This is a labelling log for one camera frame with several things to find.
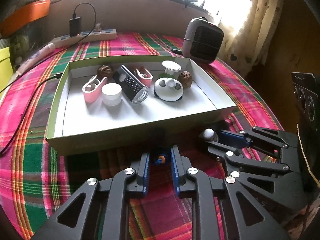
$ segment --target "orange plastic container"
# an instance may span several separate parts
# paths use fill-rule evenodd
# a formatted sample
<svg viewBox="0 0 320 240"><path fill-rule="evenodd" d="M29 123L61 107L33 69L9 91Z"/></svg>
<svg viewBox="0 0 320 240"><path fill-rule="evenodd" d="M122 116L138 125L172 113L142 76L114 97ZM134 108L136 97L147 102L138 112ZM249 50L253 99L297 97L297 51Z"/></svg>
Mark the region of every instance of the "orange plastic container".
<svg viewBox="0 0 320 240"><path fill-rule="evenodd" d="M50 0L29 3L16 10L0 24L0 33L7 38L24 25L49 14Z"/></svg>

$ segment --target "yellow string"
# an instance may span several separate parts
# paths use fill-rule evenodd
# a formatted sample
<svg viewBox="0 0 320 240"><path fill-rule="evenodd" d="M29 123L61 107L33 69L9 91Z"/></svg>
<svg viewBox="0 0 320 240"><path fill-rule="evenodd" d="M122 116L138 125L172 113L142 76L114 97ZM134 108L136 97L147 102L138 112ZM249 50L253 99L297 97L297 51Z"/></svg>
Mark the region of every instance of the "yellow string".
<svg viewBox="0 0 320 240"><path fill-rule="evenodd" d="M304 154L304 151L303 151L303 147L302 147L302 142L301 142L301 138L300 138L300 134L299 134L299 124L297 124L297 129L298 129L298 138L299 138L299 142L300 142L300 146L301 146L301 151L302 151L302 155L304 157L304 160L306 161L306 164L307 164L307 167L308 167L308 171L311 175L311 177L314 179L314 181L316 182L316 184L318 185L318 188L320 188L320 183L319 181L317 180L316 176L313 175L311 169L310 169L310 166L309 166L309 163L307 161L307 158L306 158L306 155Z"/></svg>

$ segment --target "table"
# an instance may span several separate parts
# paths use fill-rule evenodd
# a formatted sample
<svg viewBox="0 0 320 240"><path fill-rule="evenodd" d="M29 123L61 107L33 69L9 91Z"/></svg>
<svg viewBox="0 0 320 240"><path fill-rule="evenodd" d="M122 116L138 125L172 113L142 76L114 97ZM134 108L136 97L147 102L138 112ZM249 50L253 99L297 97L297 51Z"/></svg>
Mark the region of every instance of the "table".
<svg viewBox="0 0 320 240"><path fill-rule="evenodd" d="M174 55L169 46L181 49L183 39L154 34L120 33L114 41L82 43L61 52L31 70L8 91L0 116L0 147L8 142L35 87L53 73L62 72L69 61L114 55ZM216 60L200 66L224 89L237 108L226 122L229 130L239 132L251 126L281 130L282 127L262 98L235 71ZM17 232L30 239L33 233L88 178L113 177L129 166L129 155L138 146L60 157L45 141L46 124L58 80L39 89L28 109L15 140L0 158L0 204ZM192 135L184 133L178 146L193 166L209 176L223 178L221 165L198 152ZM252 149L244 149L248 158L268 161ZM216 206L221 228L219 207ZM131 200L130 234L139 239L192 239L190 199L178 199L173 190L170 166L151 167L146 198Z"/></svg>

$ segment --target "black charger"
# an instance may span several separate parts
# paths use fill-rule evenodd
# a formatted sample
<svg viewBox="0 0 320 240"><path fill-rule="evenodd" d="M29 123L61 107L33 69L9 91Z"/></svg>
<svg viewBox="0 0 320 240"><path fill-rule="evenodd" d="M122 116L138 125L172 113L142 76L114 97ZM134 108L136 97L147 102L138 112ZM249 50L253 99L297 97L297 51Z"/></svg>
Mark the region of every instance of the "black charger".
<svg viewBox="0 0 320 240"><path fill-rule="evenodd" d="M81 33L81 17L77 17L76 13L73 13L69 20L69 31L70 37L79 36Z"/></svg>

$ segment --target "yellow container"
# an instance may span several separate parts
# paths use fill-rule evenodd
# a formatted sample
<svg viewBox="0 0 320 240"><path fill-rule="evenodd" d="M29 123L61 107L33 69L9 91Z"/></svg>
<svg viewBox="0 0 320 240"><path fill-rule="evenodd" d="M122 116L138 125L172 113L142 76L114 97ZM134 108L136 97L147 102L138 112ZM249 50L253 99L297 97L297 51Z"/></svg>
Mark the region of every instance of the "yellow container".
<svg viewBox="0 0 320 240"><path fill-rule="evenodd" d="M0 90L2 90L13 75L13 70L10 62L9 47L0 49Z"/></svg>

